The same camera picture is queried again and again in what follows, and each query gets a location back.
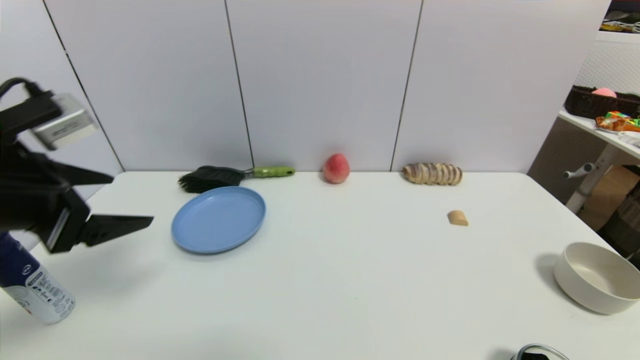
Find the pink ball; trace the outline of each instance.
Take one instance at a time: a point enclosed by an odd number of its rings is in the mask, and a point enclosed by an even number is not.
[[[347,158],[342,154],[335,154],[329,158],[322,167],[324,179],[331,184],[339,184],[344,182],[351,169]]]
[[[618,97],[616,95],[616,92],[611,90],[610,88],[599,88],[599,89],[593,90],[591,93],[596,95],[602,95],[602,96]]]

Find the snack package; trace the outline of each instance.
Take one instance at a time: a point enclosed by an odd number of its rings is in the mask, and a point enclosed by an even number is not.
[[[638,126],[638,121],[631,118],[611,116],[607,117],[597,117],[596,118],[596,128],[599,130],[605,131],[637,131],[640,132],[640,126]]]

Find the metal handle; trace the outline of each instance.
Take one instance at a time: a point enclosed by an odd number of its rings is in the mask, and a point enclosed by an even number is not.
[[[585,176],[586,174],[590,173],[593,170],[594,167],[595,167],[595,165],[593,163],[586,163],[576,171],[565,171],[565,172],[563,172],[563,177],[565,179],[571,179],[573,177],[582,177],[582,176]]]
[[[542,344],[528,344],[523,346],[520,349],[520,351],[518,351],[518,354],[512,358],[512,360],[522,360],[522,356],[525,354],[525,352],[532,348],[541,348],[542,350],[548,351],[551,354],[554,354],[555,356],[559,357],[560,360],[569,360],[569,358],[564,356],[563,353],[561,353],[560,351]]]

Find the can label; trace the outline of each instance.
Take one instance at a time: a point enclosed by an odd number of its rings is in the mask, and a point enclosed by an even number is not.
[[[67,317],[76,305],[73,296],[42,266],[36,271],[29,269],[29,266],[22,269],[23,274],[31,272],[24,286],[7,286],[3,290],[26,311],[45,323],[56,323]]]

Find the white table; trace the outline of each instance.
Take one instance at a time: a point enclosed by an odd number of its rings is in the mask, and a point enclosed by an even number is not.
[[[607,142],[607,146],[594,162],[595,168],[584,178],[580,186],[566,203],[567,208],[572,212],[577,213],[580,208],[582,208],[582,205],[584,205],[587,198],[591,195],[593,188],[607,173],[611,165],[613,165],[618,154],[620,152],[626,152],[640,162],[640,148],[620,141],[615,134],[596,130],[594,128],[595,120],[593,119],[569,114],[565,109],[560,111],[558,117]]]
[[[45,326],[0,295],[2,359],[509,359],[527,343],[572,360],[637,359],[640,306],[614,316],[572,302],[552,276],[574,241],[606,246],[522,174],[459,186],[398,173],[252,179],[267,203],[243,246],[198,256],[172,242],[178,172],[127,172],[98,213],[153,215],[145,230],[42,263],[77,299]],[[468,227],[450,225],[461,209]]]

